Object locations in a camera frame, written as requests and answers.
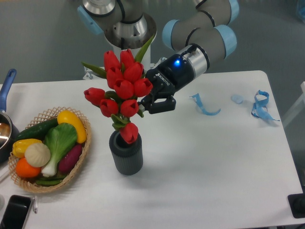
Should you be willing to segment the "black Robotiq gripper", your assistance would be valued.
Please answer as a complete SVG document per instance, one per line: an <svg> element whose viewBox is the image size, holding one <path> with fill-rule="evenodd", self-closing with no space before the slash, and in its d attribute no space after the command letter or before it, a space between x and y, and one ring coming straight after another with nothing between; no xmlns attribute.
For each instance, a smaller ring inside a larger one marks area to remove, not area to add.
<svg viewBox="0 0 305 229"><path fill-rule="evenodd" d="M194 54L175 54L146 73L152 83L152 90L138 102L139 109L149 114L173 111L176 100L173 95L195 79Z"/></svg>

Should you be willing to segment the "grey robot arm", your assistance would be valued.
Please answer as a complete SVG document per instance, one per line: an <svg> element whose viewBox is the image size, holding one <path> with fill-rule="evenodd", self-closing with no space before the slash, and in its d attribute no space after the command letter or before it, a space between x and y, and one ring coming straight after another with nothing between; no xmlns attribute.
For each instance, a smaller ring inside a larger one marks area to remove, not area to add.
<svg viewBox="0 0 305 229"><path fill-rule="evenodd" d="M175 54L151 68L149 39L157 33L154 19L140 0L85 0L77 12L94 34L104 34L114 53L143 51L143 64L153 89L139 102L151 114L175 109L174 94L228 57L237 45L229 27L239 13L235 0L196 0L196 13L184 21L169 21L163 28L163 43Z"/></svg>

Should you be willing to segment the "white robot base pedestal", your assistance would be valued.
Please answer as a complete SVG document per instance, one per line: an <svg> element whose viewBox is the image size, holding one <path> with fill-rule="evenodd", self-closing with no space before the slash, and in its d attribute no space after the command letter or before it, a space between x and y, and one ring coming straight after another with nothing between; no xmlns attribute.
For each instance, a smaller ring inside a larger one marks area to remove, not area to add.
<svg viewBox="0 0 305 229"><path fill-rule="evenodd" d="M135 56L142 46L156 34L156 23L147 13L144 13L135 23L118 22L104 32L107 42L112 46L118 59L121 51L126 49L130 49Z"/></svg>

